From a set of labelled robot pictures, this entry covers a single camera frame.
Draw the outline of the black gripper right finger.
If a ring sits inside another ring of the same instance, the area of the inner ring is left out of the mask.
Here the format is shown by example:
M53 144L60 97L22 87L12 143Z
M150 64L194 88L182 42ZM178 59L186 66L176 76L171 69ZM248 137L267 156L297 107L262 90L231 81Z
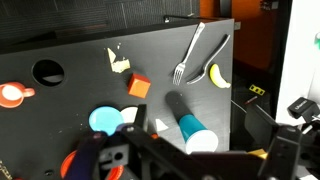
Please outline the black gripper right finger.
M247 107L244 126L258 144L270 144L279 125L257 104Z

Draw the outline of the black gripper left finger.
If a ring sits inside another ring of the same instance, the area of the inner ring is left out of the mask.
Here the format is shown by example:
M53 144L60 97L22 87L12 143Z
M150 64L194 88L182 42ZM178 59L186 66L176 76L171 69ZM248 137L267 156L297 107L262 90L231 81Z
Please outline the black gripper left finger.
M147 105L139 104L134 124L144 131L148 128Z

